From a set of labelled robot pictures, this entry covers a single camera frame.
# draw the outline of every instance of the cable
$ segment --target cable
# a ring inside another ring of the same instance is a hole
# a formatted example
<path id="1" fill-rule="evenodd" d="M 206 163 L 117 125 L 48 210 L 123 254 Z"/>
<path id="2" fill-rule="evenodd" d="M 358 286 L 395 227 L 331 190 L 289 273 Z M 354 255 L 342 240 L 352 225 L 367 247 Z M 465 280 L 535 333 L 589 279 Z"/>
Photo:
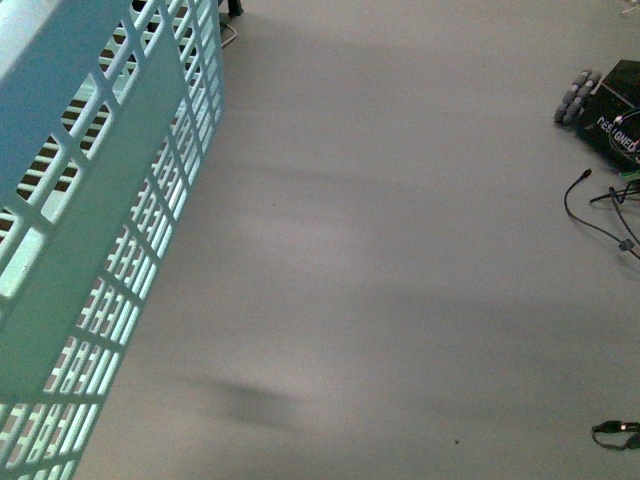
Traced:
<path id="1" fill-rule="evenodd" d="M 636 450 L 640 448 L 640 423 L 637 422 L 621 422 L 620 420 L 607 420 L 606 422 L 591 427 L 591 438 L 602 448 L 607 450 L 615 450 L 622 452 L 623 450 Z M 633 433 L 623 445 L 614 445 L 611 443 L 603 443 L 596 438 L 598 433 Z"/>
<path id="2" fill-rule="evenodd" d="M 568 197 L 569 197 L 569 193 L 571 193 L 571 191 L 580 183 L 582 182 L 585 178 L 587 178 L 589 175 L 591 175 L 591 169 L 585 170 L 584 172 L 582 172 L 582 175 L 580 175 L 580 178 L 578 178 L 575 182 L 573 182 L 571 184 L 571 186 L 567 189 L 567 191 L 564 193 L 564 210 L 567 212 L 567 215 L 569 215 L 569 218 L 571 218 L 572 220 L 575 220 L 578 223 L 581 223 L 582 225 L 592 228 L 600 233 L 602 233 L 603 235 L 606 235 L 607 237 L 609 237 L 610 239 L 614 240 L 617 244 L 618 244 L 618 248 L 620 248 L 620 250 L 622 250 L 623 252 L 629 252 L 631 255 L 633 255 L 636 259 L 640 260 L 640 255 L 638 255 L 636 252 L 633 251 L 633 248 L 635 247 L 635 244 L 630 240 L 630 239 L 625 239 L 622 240 L 618 237 L 616 237 L 613 233 L 608 232 L 607 230 L 598 227 L 597 225 L 594 225 L 593 223 L 589 223 L 586 220 L 583 220 L 582 218 L 578 217 L 577 215 L 575 215 L 571 209 L 569 208 L 569 203 L 568 203 Z M 609 196 L 612 198 L 612 200 L 615 202 L 615 197 L 613 196 L 612 192 L 609 192 Z"/>
<path id="3" fill-rule="evenodd" d="M 222 42 L 222 46 L 221 48 L 226 48 L 228 47 L 236 38 L 238 38 L 238 31 L 233 28 L 231 25 L 229 25 L 228 23 L 222 23 L 221 24 L 224 28 L 228 28 L 229 30 L 231 30 L 233 32 L 233 35 L 229 38 L 227 38 L 224 42 Z"/>
<path id="4" fill-rule="evenodd" d="M 632 184 L 629 183 L 622 190 L 616 190 L 615 191 L 615 196 L 616 196 L 616 199 L 618 200 L 618 202 L 624 203 L 626 200 L 640 201 L 640 198 L 631 198 L 632 195 L 640 194 L 640 190 L 638 189 L 638 186 L 635 185 L 636 189 L 635 190 L 631 190 L 631 185 Z M 600 195 L 598 197 L 592 198 L 591 200 L 589 200 L 589 203 L 598 202 L 600 200 L 604 200 L 605 198 L 609 198 L 610 196 L 611 196 L 611 192 L 609 192 L 609 193 L 607 193 L 605 195 Z"/>
<path id="5" fill-rule="evenodd" d="M 636 235 L 633 233 L 633 231 L 629 227 L 629 224 L 624 219 L 624 216 L 622 215 L 622 212 L 620 211 L 620 207 L 619 207 L 618 203 L 622 203 L 622 202 L 620 202 L 616 198 L 616 191 L 614 190 L 613 187 L 609 187 L 609 196 L 611 197 L 611 203 L 613 204 L 613 208 L 616 209 L 616 213 L 618 214 L 618 218 L 620 219 L 620 221 L 624 225 L 624 228 L 627 230 L 627 232 L 629 232 L 629 235 L 631 235 L 631 238 L 633 238 L 635 240 L 636 245 L 640 245 L 640 240 L 638 240 L 638 237 L 636 237 Z"/>

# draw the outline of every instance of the gray floor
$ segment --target gray floor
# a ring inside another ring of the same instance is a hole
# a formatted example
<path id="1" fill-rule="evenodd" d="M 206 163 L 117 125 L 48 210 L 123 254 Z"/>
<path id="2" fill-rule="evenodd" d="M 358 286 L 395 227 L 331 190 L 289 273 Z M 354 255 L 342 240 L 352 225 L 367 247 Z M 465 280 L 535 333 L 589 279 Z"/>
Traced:
<path id="1" fill-rule="evenodd" d="M 630 479 L 640 264 L 551 116 L 600 0 L 245 0 L 228 110 L 81 480 Z M 640 218 L 632 224 L 640 229 Z"/>

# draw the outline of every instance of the light blue plastic crate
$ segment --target light blue plastic crate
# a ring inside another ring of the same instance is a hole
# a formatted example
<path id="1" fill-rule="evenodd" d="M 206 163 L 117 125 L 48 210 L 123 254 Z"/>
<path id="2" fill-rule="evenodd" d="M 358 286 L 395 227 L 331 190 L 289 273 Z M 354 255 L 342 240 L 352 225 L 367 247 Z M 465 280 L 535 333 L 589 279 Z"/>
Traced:
<path id="1" fill-rule="evenodd" d="M 215 0 L 0 0 L 0 479 L 69 479 L 223 112 Z"/>

